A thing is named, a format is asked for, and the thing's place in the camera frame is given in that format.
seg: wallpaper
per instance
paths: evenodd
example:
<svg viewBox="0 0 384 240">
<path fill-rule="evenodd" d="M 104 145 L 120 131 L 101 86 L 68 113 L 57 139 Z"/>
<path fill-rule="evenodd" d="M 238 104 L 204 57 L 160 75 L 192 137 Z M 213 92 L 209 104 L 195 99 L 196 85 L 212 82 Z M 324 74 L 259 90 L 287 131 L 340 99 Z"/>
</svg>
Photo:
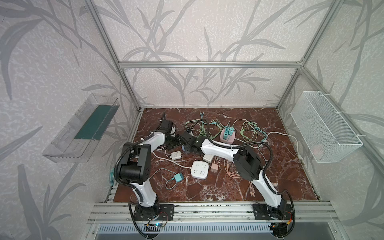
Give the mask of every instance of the wallpaper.
<svg viewBox="0 0 384 240">
<path fill-rule="evenodd" d="M 120 61 L 299 61 L 331 4 L 320 0 L 94 2 Z M 142 106 L 275 107 L 292 72 L 136 68 L 126 69 L 126 76 Z"/>
<path fill-rule="evenodd" d="M 78 239 L 136 116 L 82 1 L 0 1 L 0 239 Z M 87 163 L 44 148 L 95 93 L 120 107 Z"/>
<path fill-rule="evenodd" d="M 126 70 L 142 106 L 275 107 L 292 68 L 138 68 Z"/>
<path fill-rule="evenodd" d="M 379 240 L 384 234 L 384 178 L 361 149 L 336 163 L 319 164 L 313 158 L 290 113 L 303 91 L 314 89 L 298 78 L 279 109 L 289 134 L 299 141 L 299 153 L 317 195 L 331 201 L 351 240 Z"/>
<path fill-rule="evenodd" d="M 384 156 L 384 1 L 343 4 L 306 67 Z"/>
</svg>

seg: white mesh basket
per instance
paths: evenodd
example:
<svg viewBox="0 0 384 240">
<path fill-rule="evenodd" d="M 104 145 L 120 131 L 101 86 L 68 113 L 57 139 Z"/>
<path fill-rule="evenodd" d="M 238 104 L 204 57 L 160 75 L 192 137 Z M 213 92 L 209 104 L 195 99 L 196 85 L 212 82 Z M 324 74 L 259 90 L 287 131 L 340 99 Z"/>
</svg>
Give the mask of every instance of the white mesh basket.
<svg viewBox="0 0 384 240">
<path fill-rule="evenodd" d="M 304 91 L 291 115 L 318 163 L 338 162 L 362 146 L 360 138 L 320 91 Z"/>
</svg>

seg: red marble surface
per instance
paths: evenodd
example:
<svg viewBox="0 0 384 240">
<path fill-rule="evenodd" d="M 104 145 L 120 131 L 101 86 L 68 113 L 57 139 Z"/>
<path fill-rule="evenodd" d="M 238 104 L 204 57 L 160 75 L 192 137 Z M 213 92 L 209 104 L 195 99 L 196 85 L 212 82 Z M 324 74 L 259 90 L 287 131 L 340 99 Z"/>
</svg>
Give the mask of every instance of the red marble surface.
<svg viewBox="0 0 384 240">
<path fill-rule="evenodd" d="M 218 119 L 223 125 L 228 121 L 235 119 L 247 119 L 256 122 L 265 132 L 283 132 L 285 129 L 274 108 L 172 108 L 172 109 L 145 109 L 140 120 L 135 141 L 149 134 L 150 130 L 155 129 L 159 124 L 163 112 L 166 112 L 166 118 L 176 125 L 176 133 L 181 134 L 185 128 L 185 122 L 193 119 L 200 119 L 200 112 L 204 112 L 204 118 L 208 121 Z M 237 121 L 235 129 L 241 138 L 240 129 L 242 121 Z M 210 127 L 210 132 L 216 134 L 217 127 Z M 268 144 L 273 149 L 273 163 L 266 175 L 274 184 L 276 189 L 288 189 L 293 200 L 317 200 L 315 193 L 304 173 L 300 161 L 288 136 L 280 134 L 270 134 Z M 172 151 L 182 151 L 177 147 Z M 266 159 L 269 158 L 269 152 L 265 147 L 260 148 Z M 155 151 L 159 157 L 166 157 L 164 151 Z M 195 160 L 202 160 L 201 156 L 194 154 L 182 154 L 180 164 L 191 167 Z M 185 179 L 176 184 L 172 190 L 165 188 L 165 183 L 173 177 L 173 173 L 166 170 L 160 170 L 152 179 L 151 185 L 155 193 L 159 196 L 161 202 L 184 202 L 184 201 L 262 201 L 263 197 L 255 188 L 255 197 L 250 195 L 249 182 L 244 179 L 234 179 L 226 174 L 224 162 L 219 162 L 217 173 L 209 172 L 204 180 L 193 178 L 190 169 L 181 168 L 172 162 L 156 158 L 152 154 L 151 175 L 159 168 L 166 168 L 176 173 L 181 172 Z M 173 186 L 174 180 L 168 183 L 168 187 Z M 132 193 L 132 189 L 119 185 L 114 197 L 114 202 L 128 202 L 137 199 Z"/>
</svg>

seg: black mounting plate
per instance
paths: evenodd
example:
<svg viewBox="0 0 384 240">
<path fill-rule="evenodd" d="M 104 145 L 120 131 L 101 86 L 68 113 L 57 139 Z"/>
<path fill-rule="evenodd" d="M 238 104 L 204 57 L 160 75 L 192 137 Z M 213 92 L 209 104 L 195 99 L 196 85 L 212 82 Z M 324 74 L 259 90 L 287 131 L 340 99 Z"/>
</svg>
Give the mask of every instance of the black mounting plate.
<svg viewBox="0 0 384 240">
<path fill-rule="evenodd" d="M 165 212 L 168 215 L 168 221 L 173 220 L 175 205 L 173 204 L 160 204 L 159 212 Z M 167 220 L 167 215 L 160 214 L 157 220 Z M 139 212 L 135 211 L 133 214 L 133 218 L 135 221 L 148 221 L 147 218 L 140 215 Z"/>
<path fill-rule="evenodd" d="M 269 206 L 266 204 L 259 204 L 255 203 L 252 205 L 253 208 L 253 215 L 255 216 L 255 220 L 282 220 L 282 216 L 271 216 L 268 213 L 268 208 Z M 284 212 L 284 219 L 289 220 L 291 218 L 291 215 L 288 213 L 292 213 L 292 206 L 290 204 L 287 204 L 285 207 L 285 212 Z"/>
</svg>

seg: pink power strip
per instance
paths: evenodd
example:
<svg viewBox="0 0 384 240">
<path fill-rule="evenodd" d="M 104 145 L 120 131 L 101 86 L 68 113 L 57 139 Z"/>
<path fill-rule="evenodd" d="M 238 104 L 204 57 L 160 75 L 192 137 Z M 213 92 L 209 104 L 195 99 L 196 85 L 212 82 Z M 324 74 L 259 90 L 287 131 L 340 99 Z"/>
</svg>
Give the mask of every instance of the pink power strip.
<svg viewBox="0 0 384 240">
<path fill-rule="evenodd" d="M 233 132 L 233 134 L 231 136 L 229 136 L 227 139 L 224 139 L 223 136 L 224 136 L 224 132 L 225 132 L 225 129 L 223 129 L 221 131 L 221 134 L 220 134 L 220 141 L 223 142 L 223 143 L 228 143 L 228 144 L 232 144 L 233 141 L 235 140 L 235 132 Z"/>
</svg>

